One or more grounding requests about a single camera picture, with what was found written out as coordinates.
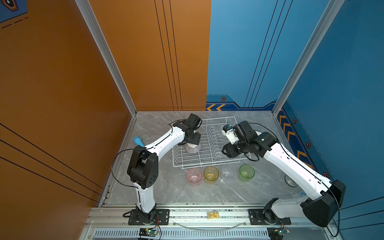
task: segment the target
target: orange wall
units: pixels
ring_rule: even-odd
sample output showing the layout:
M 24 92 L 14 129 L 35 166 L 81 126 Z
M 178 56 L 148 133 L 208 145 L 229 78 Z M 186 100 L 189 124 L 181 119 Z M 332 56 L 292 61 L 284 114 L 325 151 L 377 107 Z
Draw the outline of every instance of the orange wall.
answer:
M 76 3 L 27 4 L 0 29 L 0 232 L 78 239 L 131 116 Z
M 139 111 L 204 110 L 210 0 L 90 0 Z

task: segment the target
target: robotic arm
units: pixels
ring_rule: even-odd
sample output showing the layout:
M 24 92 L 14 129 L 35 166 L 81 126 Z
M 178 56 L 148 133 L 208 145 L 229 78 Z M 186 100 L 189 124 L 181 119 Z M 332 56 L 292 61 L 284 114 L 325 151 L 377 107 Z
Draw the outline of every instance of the robotic arm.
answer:
M 131 177 L 138 203 L 137 215 L 144 223 L 151 223 L 156 214 L 153 184 L 159 169 L 159 160 L 176 144 L 198 145 L 200 134 L 195 132 L 201 119 L 191 114 L 187 120 L 177 121 L 171 129 L 153 143 L 133 150 L 127 174 Z M 314 224 L 326 227 L 341 206 L 345 185 L 315 172 L 290 153 L 275 136 L 268 132 L 260 135 L 247 121 L 235 126 L 226 125 L 222 134 L 230 141 L 222 153 L 229 158 L 240 154 L 254 153 L 264 157 L 293 179 L 307 194 L 298 199 L 273 198 L 264 207 L 264 217 L 269 223 L 278 223 L 287 217 L 307 217 Z

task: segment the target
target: black bracket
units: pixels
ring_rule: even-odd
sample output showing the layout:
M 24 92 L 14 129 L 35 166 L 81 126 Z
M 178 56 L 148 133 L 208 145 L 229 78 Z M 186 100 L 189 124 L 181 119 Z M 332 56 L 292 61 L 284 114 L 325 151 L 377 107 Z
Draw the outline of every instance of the black bracket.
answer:
M 248 209 L 249 220 L 251 221 L 251 225 L 280 225 L 279 223 L 268 223 L 263 214 L 263 211 L 263 208 Z M 282 221 L 284 225 L 291 225 L 291 219 L 289 217 L 281 218 L 280 221 Z
M 155 219 L 151 224 L 145 224 L 142 218 L 139 217 L 136 209 L 131 211 L 129 216 L 128 225 L 153 225 L 157 224 L 157 217 L 159 217 L 159 225 L 168 225 L 169 222 L 169 209 L 156 209 Z

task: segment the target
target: wire dish rack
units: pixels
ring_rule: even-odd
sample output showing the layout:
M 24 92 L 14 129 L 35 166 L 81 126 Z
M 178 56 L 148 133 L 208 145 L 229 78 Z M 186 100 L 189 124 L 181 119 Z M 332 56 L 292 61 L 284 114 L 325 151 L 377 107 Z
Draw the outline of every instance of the wire dish rack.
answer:
M 241 159 L 246 159 L 244 154 L 236 158 L 229 159 L 221 150 L 229 143 L 228 139 L 221 133 L 223 126 L 237 124 L 235 117 L 203 119 L 200 128 L 197 130 L 201 134 L 201 150 L 198 153 L 189 153 L 185 146 L 174 146 L 172 148 L 173 166 L 182 169 L 193 167 L 206 167 L 227 163 L 238 163 Z

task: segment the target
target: yellow sticker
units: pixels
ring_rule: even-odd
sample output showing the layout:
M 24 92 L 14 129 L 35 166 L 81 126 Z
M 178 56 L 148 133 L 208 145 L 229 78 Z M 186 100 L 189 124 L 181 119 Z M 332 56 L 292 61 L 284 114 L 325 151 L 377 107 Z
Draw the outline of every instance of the yellow sticker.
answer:
M 207 218 L 219 218 L 218 212 L 207 212 Z

